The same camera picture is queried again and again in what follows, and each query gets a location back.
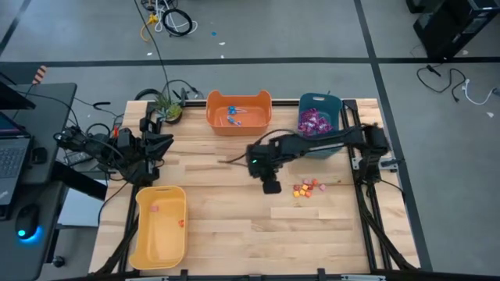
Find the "wooden tabletop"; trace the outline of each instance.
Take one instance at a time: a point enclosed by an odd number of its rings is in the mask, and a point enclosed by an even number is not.
[[[357,102],[362,123],[383,124],[376,99]],[[127,104],[123,126],[136,136],[146,106],[146,101]],[[294,129],[297,116],[297,107],[274,107],[268,130]],[[283,192],[265,195],[261,182],[245,167],[217,162],[241,155],[258,137],[214,135],[204,108],[186,108],[180,124],[163,126],[162,132],[172,133],[175,142],[154,185],[185,190],[188,249],[177,267],[141,271],[142,275],[179,275],[181,269],[190,275],[314,274],[318,268],[327,274],[369,272],[345,148],[327,160],[301,158],[286,164],[278,173]],[[399,185],[395,173],[383,171],[382,177]],[[327,189],[314,190],[311,198],[293,197],[293,185],[312,178]],[[122,185],[112,182],[106,197]],[[378,183],[376,189],[386,234],[411,264],[419,266],[401,192],[386,183]],[[124,188],[104,208],[90,272],[99,269],[120,242],[130,192],[131,187]],[[372,239],[382,268],[373,232]],[[132,243],[129,254],[134,249]]]

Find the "yellow bin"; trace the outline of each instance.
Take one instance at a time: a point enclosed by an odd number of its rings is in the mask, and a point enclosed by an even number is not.
[[[188,209],[180,187],[148,187],[135,197],[139,204],[137,246],[130,264],[139,270],[170,269],[186,253]]]

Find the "plastic bin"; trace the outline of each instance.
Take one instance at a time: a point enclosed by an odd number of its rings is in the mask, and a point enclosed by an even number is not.
[[[300,124],[301,113],[311,108],[316,108],[320,114],[320,118],[325,118],[333,127],[332,131],[329,133],[338,131],[338,117],[342,109],[342,100],[340,98],[328,94],[308,93],[302,95],[298,104],[298,124]],[[329,133],[316,134],[308,137],[312,139],[314,137],[326,137]],[[332,148],[330,150],[314,151],[307,153],[305,157],[325,159],[340,150],[341,148]]]
[[[227,120],[230,106],[246,111],[232,116],[235,121],[241,121],[241,126]],[[206,101],[206,120],[220,136],[260,136],[266,132],[272,111],[271,95],[267,91],[255,96],[224,96],[215,90]]]
[[[148,187],[139,204],[137,246],[130,264],[139,270],[170,269],[184,258],[188,240],[186,194],[180,187]]]

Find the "black desk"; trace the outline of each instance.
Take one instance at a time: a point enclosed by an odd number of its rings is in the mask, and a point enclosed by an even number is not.
[[[29,85],[16,89],[27,91]],[[57,98],[71,106],[77,89],[76,84],[41,84],[30,93]],[[63,104],[47,98],[28,96],[36,104],[34,110],[21,110],[15,121],[34,136],[34,148],[47,149],[48,161],[30,165],[23,171],[21,185],[16,189],[10,220],[0,221],[0,276],[1,280],[32,280],[40,275],[41,267],[51,259],[58,230],[55,224],[63,206],[66,186],[75,188],[92,197],[104,200],[106,186],[57,162],[58,147],[53,139],[66,125],[70,110]],[[13,116],[15,111],[3,111]],[[32,244],[22,243],[16,237],[15,223],[18,211],[29,203],[40,207],[41,235]]]
[[[62,182],[45,186],[22,186],[14,205],[13,214],[29,203],[40,206],[40,235],[29,243],[21,242],[14,231],[16,220],[0,222],[0,274],[2,280],[35,280],[39,277],[51,247],[52,236],[59,212],[63,206],[66,188]]]
[[[26,92],[29,85],[19,85],[12,87],[19,91]],[[39,94],[45,97],[57,98],[71,106],[75,93],[76,84],[40,84],[31,88],[31,94]],[[31,169],[23,171],[22,184],[45,184],[48,183],[57,156],[54,133],[60,133],[68,120],[70,110],[63,104],[47,98],[27,96],[37,107],[34,110],[20,110],[14,121],[24,126],[26,131],[34,136],[34,148],[43,147],[47,149],[48,160],[45,164],[32,165]],[[12,117],[15,110],[3,111],[7,116]]]

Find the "teal bin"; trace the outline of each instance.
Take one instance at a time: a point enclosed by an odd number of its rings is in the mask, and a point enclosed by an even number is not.
[[[338,131],[338,116],[340,115],[342,109],[342,100],[340,98],[329,94],[308,93],[302,95],[298,104],[299,114],[297,127],[300,124],[301,114],[311,108],[316,108],[320,114],[320,118],[323,117],[326,119],[333,129],[329,133],[314,134],[312,136],[307,136],[308,138],[313,139],[314,137],[327,137],[330,133]],[[310,158],[326,159],[340,150],[341,148],[332,148],[330,150],[314,151],[306,154],[305,156]]]

